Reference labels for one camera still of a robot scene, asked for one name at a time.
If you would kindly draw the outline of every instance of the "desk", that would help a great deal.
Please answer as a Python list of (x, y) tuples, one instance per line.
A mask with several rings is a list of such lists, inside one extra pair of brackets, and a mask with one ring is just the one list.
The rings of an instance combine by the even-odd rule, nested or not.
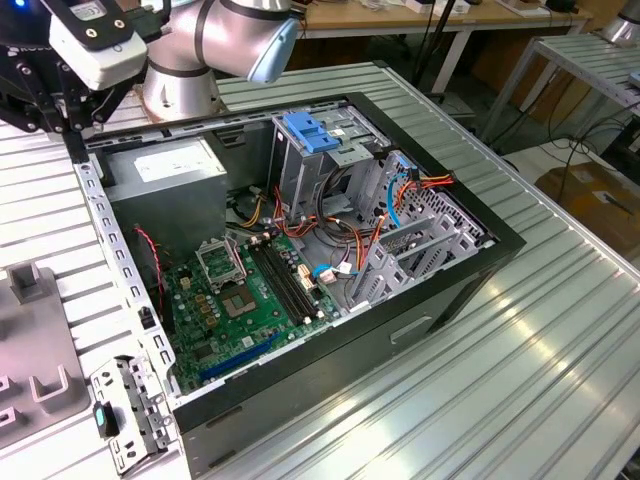
[[(317, 3), (309, 5), (307, 10), (307, 30), (300, 32), (304, 38), (357, 37), (372, 35), (392, 35), (402, 33), (424, 33), (428, 15), (422, 15), (406, 7), (390, 7), (377, 11), (363, 7), (358, 0), (347, 3)], [(551, 17), (526, 18), (499, 5), (494, 0), (484, 0), (478, 6), (471, 6), (465, 15), (452, 15), (444, 29), (456, 32), (438, 78), (433, 85), (434, 93), (442, 93), (447, 88), (451, 75), (460, 60), (460, 55), (476, 30), (508, 30), (524, 28), (569, 27), (568, 33), (579, 33), (591, 14), (581, 10), (575, 15), (554, 12)], [(433, 16), (432, 29), (439, 17)], [(545, 72), (536, 88), (548, 81), (550, 74)]]
[[(615, 477), (640, 445), (638, 272), (389, 68), (220, 81), (236, 112), (351, 91), (527, 245), (445, 328), (203, 480)], [(108, 128), (147, 121), (130, 96)], [(3, 244), (9, 230), (20, 241)], [(28, 260), (55, 272), (87, 377), (139, 353), (139, 320), (121, 306), (64, 148), (0, 124), (0, 275)], [(3, 478), (118, 480), (91, 409), (0, 451), (0, 463)], [(150, 467), (131, 478), (187, 477), (176, 450)]]

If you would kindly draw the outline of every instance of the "motherboard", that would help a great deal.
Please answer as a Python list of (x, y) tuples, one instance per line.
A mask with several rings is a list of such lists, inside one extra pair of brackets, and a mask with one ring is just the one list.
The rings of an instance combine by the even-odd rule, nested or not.
[[(201, 249), (165, 272), (175, 325), (169, 340), (183, 394), (340, 316), (324, 285), (310, 283), (291, 241), (266, 234)], [(228, 278), (221, 284), (222, 278)]]

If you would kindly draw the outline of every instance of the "black case frame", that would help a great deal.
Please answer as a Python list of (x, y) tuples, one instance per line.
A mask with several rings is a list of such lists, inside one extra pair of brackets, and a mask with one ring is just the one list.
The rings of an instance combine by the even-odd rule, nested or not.
[[(432, 176), (450, 173), (362, 93), (244, 110), (218, 118), (231, 119), (253, 112), (273, 111), (274, 108), (317, 106), (344, 100), (426, 173)], [(201, 134), (208, 131), (198, 128), (199, 123), (206, 120), (211, 119), (118, 131), (92, 139), (90, 148), (93, 146), (94, 153), (98, 154), (103, 153), (99, 150), (130, 149), (139, 146), (145, 132), (160, 130), (164, 137), (171, 137), (173, 127), (184, 127), (193, 130), (194, 135)], [(175, 409), (173, 414), (183, 437), (192, 476), (208, 473), (256, 440), (440, 329), (525, 245), (516, 232), (462, 183), (448, 186), (447, 191), (489, 232), (495, 244), (481, 248), (472, 257), (438, 272), (408, 291)], [(398, 331), (406, 333), (398, 338)]]

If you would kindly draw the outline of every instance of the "green circuit board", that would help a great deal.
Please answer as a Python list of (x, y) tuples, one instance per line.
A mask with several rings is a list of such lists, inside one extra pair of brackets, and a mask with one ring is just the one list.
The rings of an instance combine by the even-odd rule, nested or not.
[[(304, 263), (287, 237), (276, 237), (271, 247), (280, 257), (287, 257), (282, 260), (289, 263), (290, 271), (294, 269), (291, 265)], [(165, 272), (175, 325), (174, 333), (169, 334), (176, 354), (173, 371), (185, 394), (201, 387), (202, 373), (212, 367), (236, 361), (238, 356), (255, 348), (264, 350), (261, 354), (273, 351), (340, 316), (328, 291), (317, 285), (307, 297), (323, 312), (322, 318), (314, 317), (311, 323), (296, 325), (265, 280), (249, 248), (242, 245), (237, 251), (247, 272), (244, 283), (228, 282), (215, 292), (195, 254), (187, 263)], [(233, 269), (224, 249), (203, 255), (203, 259), (210, 277)], [(292, 275), (301, 281), (297, 273)]]

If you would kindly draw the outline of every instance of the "gray holder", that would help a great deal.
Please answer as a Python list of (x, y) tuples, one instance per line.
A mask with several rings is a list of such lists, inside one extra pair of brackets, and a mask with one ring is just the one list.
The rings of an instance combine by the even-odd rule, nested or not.
[(0, 450), (90, 400), (53, 272), (9, 267), (0, 281)]

